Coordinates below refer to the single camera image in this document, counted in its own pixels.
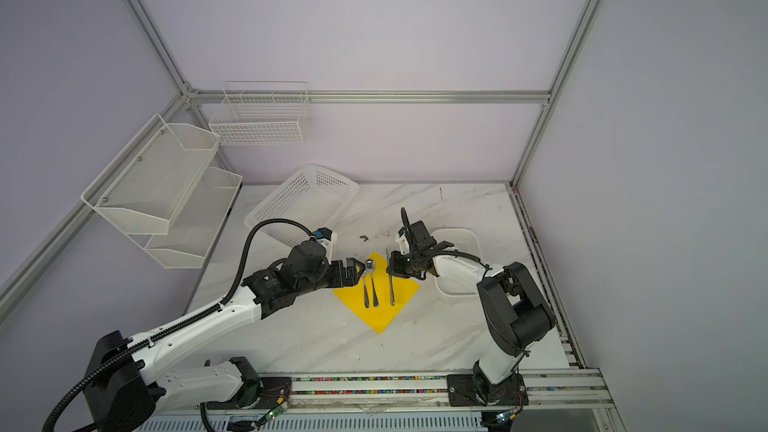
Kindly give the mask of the silver metal knife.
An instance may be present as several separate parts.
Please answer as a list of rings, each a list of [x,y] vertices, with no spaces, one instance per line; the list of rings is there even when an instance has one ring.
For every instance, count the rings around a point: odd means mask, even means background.
[[[388,288],[389,288],[389,302],[391,307],[396,306],[396,295],[394,291],[394,281],[393,281],[393,275],[392,275],[392,259],[391,259],[391,250],[389,248],[385,251],[385,258],[387,261],[386,266],[386,273],[388,278]]]

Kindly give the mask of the white rectangular plastic tray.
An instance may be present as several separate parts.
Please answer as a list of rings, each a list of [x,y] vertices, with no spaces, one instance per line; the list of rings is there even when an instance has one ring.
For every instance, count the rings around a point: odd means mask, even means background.
[[[432,233],[438,242],[449,242],[449,251],[464,252],[479,259],[482,251],[478,237],[469,229],[443,228]],[[435,262],[438,276],[434,279],[438,293],[445,301],[469,300],[477,296],[477,283],[484,268],[475,261],[451,255],[438,256]]]

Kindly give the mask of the white perforated plastic basket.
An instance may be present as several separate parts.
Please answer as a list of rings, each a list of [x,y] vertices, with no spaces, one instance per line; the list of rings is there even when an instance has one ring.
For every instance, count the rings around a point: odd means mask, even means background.
[[[312,231],[332,229],[358,192],[359,184],[352,179],[322,166],[305,165],[248,212],[244,226],[251,229],[267,219],[285,218]]]

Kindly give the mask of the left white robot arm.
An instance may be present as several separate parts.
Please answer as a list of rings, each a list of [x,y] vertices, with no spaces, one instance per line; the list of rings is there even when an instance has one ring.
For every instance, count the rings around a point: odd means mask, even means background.
[[[164,385],[161,380],[184,358],[241,327],[292,306],[302,295],[358,284],[365,272],[364,263],[355,258],[332,259],[335,238],[330,229],[312,231],[290,219],[281,222],[304,233],[305,240],[287,257],[246,275],[255,236],[262,228],[278,222],[267,219],[251,228],[233,282],[222,298],[129,338],[117,331],[102,337],[84,377],[53,407],[43,430],[54,430],[68,406],[78,395],[84,395],[92,416],[86,430],[132,431],[161,407],[180,402],[180,386]]]

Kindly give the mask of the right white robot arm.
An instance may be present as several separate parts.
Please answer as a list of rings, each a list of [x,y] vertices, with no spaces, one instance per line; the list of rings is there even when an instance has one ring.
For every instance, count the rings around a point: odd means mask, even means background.
[[[423,222],[412,222],[401,212],[397,251],[390,254],[387,273],[401,279],[445,279],[462,293],[477,297],[491,343],[469,374],[447,377],[453,407],[511,406],[529,403],[527,387],[519,372],[529,346],[556,326],[555,314],[520,262],[488,264],[479,256],[437,241]]]

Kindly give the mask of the white two-tier mesh shelf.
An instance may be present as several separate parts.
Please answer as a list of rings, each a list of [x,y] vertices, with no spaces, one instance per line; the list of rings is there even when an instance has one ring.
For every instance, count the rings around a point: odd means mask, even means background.
[[[207,263],[242,186],[216,165],[220,136],[152,117],[81,201],[165,269]]]

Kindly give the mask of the aluminium front mounting rail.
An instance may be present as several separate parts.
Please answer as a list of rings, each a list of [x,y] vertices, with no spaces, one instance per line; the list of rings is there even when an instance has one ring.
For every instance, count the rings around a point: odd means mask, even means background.
[[[165,412],[144,431],[622,431],[596,369],[525,370],[490,400],[469,373],[267,376],[265,402]]]

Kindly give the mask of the aluminium cage frame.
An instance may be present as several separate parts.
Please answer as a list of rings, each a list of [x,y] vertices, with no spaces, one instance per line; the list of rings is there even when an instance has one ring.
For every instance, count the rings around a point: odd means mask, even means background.
[[[198,25],[244,28],[237,0],[194,0]],[[557,0],[269,0],[286,26],[280,60],[309,67],[315,92],[386,104],[395,92],[546,89]],[[10,280],[81,191],[176,93],[122,0],[1,0],[1,278]],[[112,327],[175,315],[192,286],[99,223],[89,261],[114,271],[47,273],[1,336],[1,407],[40,413]]]

